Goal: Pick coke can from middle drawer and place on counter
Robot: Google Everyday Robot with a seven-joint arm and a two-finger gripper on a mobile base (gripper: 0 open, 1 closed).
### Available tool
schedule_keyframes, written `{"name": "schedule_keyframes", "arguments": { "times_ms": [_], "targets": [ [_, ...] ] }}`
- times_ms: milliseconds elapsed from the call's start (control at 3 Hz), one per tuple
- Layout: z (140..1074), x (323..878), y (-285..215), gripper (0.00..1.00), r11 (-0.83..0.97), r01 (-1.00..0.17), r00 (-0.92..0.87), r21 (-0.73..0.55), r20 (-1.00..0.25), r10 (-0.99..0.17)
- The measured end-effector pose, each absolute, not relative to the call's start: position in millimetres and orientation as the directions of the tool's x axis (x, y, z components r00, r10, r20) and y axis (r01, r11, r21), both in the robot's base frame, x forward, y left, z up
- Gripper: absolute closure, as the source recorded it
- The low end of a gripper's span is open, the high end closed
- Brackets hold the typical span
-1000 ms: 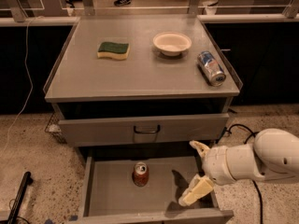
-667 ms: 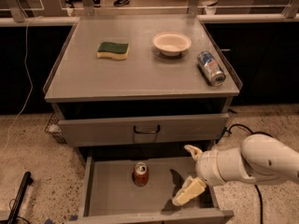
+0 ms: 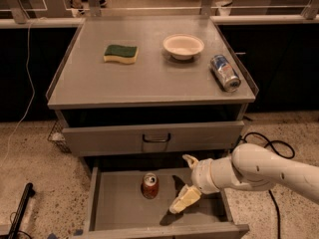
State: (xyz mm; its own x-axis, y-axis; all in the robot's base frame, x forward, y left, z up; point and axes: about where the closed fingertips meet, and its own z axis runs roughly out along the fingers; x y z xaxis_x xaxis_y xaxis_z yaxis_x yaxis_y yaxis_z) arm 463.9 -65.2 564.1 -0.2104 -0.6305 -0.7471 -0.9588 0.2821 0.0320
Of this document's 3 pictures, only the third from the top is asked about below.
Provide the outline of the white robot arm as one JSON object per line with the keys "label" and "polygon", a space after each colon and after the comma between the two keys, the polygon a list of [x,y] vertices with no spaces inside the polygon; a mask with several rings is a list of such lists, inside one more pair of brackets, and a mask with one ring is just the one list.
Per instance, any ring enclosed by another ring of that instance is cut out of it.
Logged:
{"label": "white robot arm", "polygon": [[220,192],[224,188],[263,191],[281,184],[303,197],[319,203],[319,167],[281,157],[252,143],[244,143],[232,154],[219,159],[197,160],[182,157],[191,169],[192,186],[187,184],[169,207],[180,213],[197,202],[202,194]]}

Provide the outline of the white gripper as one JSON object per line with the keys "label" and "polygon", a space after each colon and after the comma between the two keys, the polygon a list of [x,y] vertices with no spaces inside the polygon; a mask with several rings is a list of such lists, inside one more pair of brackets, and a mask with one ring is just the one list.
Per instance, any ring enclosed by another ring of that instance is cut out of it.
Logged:
{"label": "white gripper", "polygon": [[168,209],[172,214],[178,214],[197,202],[200,199],[201,193],[209,194],[213,192],[213,183],[210,176],[211,161],[209,159],[198,161],[196,157],[189,154],[184,154],[182,158],[191,169],[191,181],[194,186],[186,184],[181,189]]}

